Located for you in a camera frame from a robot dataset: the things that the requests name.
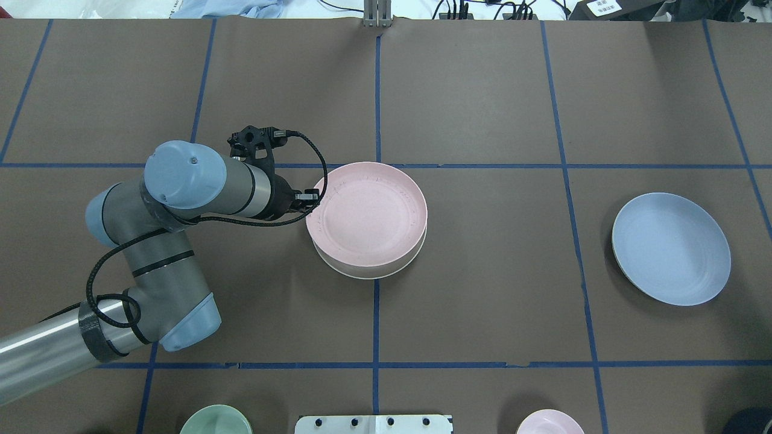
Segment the pink plate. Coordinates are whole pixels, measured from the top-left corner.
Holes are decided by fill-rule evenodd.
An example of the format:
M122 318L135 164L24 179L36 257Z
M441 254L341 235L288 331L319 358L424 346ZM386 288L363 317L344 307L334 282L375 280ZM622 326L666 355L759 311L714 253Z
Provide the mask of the pink plate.
M358 279L385 277L407 266L423 244L426 222L426 200L415 182L374 162L330 172L322 204L306 217L322 259Z
M526 417L517 434L584 434L571 416L557 410L539 410Z

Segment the plate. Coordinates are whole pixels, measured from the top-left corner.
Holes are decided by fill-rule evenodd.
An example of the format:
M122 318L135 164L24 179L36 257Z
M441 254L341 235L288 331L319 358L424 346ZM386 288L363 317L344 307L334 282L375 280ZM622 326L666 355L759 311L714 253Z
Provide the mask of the plate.
M723 231L707 211L678 195L632 199L614 220L611 243L625 276L663 303L705 303L729 280L732 257Z
M252 434L246 417L230 405L216 404L198 410L180 434Z
M557 410L539 410L526 417L517 434L584 434L571 416Z
M421 249L426 200L404 172L387 164L346 164L328 176L321 205L306 227L322 259L358 279L377 279L407 266ZM320 180L316 188L322 188Z

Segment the white bracket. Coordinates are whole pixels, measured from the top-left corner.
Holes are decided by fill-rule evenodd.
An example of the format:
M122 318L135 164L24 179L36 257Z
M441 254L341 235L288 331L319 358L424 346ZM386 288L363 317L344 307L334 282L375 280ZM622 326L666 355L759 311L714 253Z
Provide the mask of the white bracket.
M391 27L391 0L364 0L365 27Z
M295 434L453 434L448 415L304 416Z

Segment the gray table surface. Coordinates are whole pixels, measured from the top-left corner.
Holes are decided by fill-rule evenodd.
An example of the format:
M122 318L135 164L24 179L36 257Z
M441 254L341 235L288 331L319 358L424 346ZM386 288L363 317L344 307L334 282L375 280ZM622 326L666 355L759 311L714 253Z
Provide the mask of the gray table surface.
M542 408L588 433L719 432L772 405L770 44L770 25L715 22L1 20L2 335L83 298L105 252L86 204L167 140L302 131L333 164L405 170L429 223L375 282L327 267L303 224L190 229L220 330L2 407L0 432L177 432L215 403L255 432L441 412L503 434ZM276 155L293 185L320 177L302 143ZM613 219L652 191L726 233L709 303L618 269ZM123 261L96 285L129 286Z

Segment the blue joint cap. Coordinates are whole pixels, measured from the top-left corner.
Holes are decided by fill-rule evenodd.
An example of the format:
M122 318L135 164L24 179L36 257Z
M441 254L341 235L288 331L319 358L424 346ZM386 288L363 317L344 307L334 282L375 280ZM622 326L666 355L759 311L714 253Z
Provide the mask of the blue joint cap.
M104 228L102 211L104 210L104 201L107 199L107 195L110 194L110 191L115 188L116 185L117 184L113 185L91 199L91 202L89 202L89 205L86 207L86 227L88 227L89 232L91 232L91 235L93 235L94 238L110 248L118 247L118 245L110 239L109 235L107 235L107 230Z
M215 295L209 293L185 318L182 318L159 342L166 351L172 352L203 341L220 328L220 312Z
M168 141L147 159L144 182L160 203L177 209L200 208L225 187L222 156L203 144Z

